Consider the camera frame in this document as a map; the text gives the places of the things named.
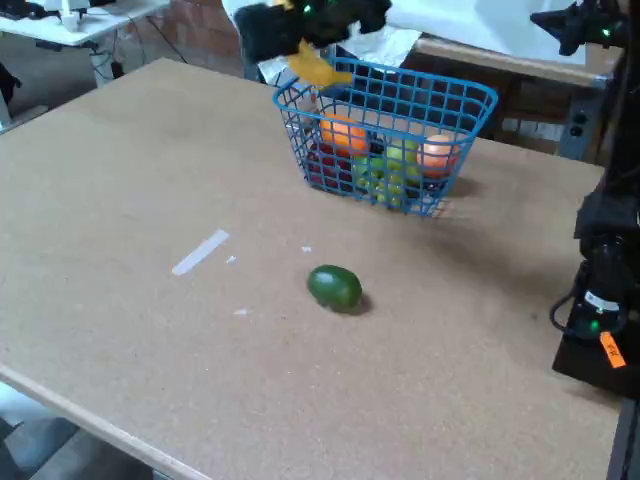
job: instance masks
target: table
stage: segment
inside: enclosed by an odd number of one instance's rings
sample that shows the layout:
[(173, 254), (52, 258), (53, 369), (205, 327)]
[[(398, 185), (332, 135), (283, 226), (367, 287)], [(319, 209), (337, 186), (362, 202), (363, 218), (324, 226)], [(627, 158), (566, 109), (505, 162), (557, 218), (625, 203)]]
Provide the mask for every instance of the table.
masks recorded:
[[(109, 62), (113, 43), (106, 42), (105, 37), (134, 19), (151, 15), (167, 8), (169, 4), (170, 0), (118, 0), (113, 5), (90, 8), (87, 15), (82, 18), (77, 32), (67, 30), (57, 17), (47, 17), (37, 21), (28, 18), (10, 20), (0, 17), (0, 32), (68, 47), (81, 47), (88, 41), (95, 41), (96, 51), (90, 52), (89, 49), (87, 51), (91, 53), (89, 58), (94, 68), (96, 84), (100, 87), (113, 76)], [(12, 121), (7, 105), (0, 96), (0, 133), (9, 126), (14, 127), (33, 116), (28, 115), (21, 121), (16, 119)]]
[(161, 60), (0, 138), (0, 380), (175, 479), (603, 479), (618, 402), (547, 321), (601, 169), (478, 140), (396, 215), (308, 188), (271, 95)]
[(615, 72), (623, 57), (620, 48), (603, 49), (599, 45), (587, 45), (587, 63), (579, 66), (511, 57), (435, 37), (418, 39), (414, 50), (573, 86), (574, 93), (558, 153), (575, 160), (584, 158), (605, 99), (615, 93)]

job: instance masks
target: white tape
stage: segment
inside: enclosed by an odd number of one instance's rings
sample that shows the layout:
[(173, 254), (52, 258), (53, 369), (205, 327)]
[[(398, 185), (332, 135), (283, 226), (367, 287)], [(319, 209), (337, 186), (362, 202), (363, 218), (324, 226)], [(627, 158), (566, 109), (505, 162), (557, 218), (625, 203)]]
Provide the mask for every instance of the white tape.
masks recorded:
[(171, 272), (178, 277), (180, 275), (184, 275), (218, 248), (227, 238), (229, 238), (229, 234), (227, 232), (224, 230), (217, 230), (216, 233), (202, 242), (198, 248), (184, 257), (178, 265), (173, 267)]
[(584, 299), (587, 301), (587, 303), (590, 303), (591, 305), (593, 305), (596, 308), (599, 308), (600, 310), (604, 310), (606, 312), (619, 312), (620, 311), (620, 304), (619, 303), (610, 302), (608, 300), (604, 300), (604, 299), (598, 297), (597, 295), (594, 295), (593, 293), (591, 293), (588, 290), (587, 290), (587, 293), (584, 295)]

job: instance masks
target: blue wire basket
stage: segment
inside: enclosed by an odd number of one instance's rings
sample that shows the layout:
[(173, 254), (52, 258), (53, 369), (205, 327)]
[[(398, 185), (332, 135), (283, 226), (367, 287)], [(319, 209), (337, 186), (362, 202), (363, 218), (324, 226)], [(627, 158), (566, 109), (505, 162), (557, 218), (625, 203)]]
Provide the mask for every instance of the blue wire basket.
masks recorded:
[(305, 180), (326, 192), (433, 215), (498, 101), (484, 85), (337, 57), (351, 85), (294, 78), (273, 100)]

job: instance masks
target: orange label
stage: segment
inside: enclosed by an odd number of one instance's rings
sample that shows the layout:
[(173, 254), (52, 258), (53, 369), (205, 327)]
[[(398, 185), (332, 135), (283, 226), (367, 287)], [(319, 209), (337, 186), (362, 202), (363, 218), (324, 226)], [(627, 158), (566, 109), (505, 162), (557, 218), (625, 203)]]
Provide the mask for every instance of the orange label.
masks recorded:
[(618, 348), (618, 344), (610, 332), (602, 332), (600, 334), (600, 343), (604, 347), (604, 351), (607, 353), (607, 357), (609, 357), (609, 363), (611, 363), (613, 368), (624, 367), (627, 364)]

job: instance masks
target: tape strip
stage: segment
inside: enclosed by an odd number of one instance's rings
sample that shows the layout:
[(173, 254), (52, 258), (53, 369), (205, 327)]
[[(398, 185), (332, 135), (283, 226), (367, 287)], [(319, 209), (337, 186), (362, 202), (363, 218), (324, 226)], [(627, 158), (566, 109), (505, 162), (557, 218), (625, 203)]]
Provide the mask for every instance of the tape strip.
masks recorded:
[(620, 352), (620, 349), (618, 348), (618, 344), (610, 332), (600, 333), (600, 343), (602, 343), (604, 351), (609, 358), (609, 363), (613, 368), (624, 367), (627, 364), (627, 362), (624, 361), (622, 352)]
[(218, 248), (227, 238), (229, 238), (227, 232), (224, 230), (216, 230), (216, 233), (202, 242), (198, 248), (184, 257), (178, 265), (173, 267), (171, 272), (178, 277), (184, 275)]

